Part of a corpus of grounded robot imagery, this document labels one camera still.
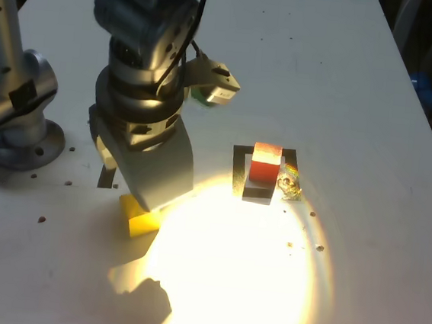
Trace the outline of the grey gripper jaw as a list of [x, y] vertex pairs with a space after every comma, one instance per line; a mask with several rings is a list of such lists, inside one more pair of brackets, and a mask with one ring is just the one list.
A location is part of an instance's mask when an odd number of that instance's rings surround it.
[[181, 118], [175, 121], [164, 142], [146, 152], [131, 149], [121, 134], [107, 126], [102, 142], [144, 210], [163, 207], [193, 189], [193, 151]]
[[96, 146], [96, 150], [98, 151], [98, 154], [104, 164], [104, 167], [107, 170], [114, 170], [117, 168], [117, 163], [114, 160], [114, 157], [112, 156], [112, 153], [108, 150], [108, 148], [105, 146], [105, 144], [102, 141], [102, 138], [100, 137], [100, 134], [98, 132], [98, 115], [97, 115], [97, 106], [93, 104], [88, 109], [89, 113], [89, 128], [90, 128], [90, 134], [91, 138], [93, 139], [92, 142]]

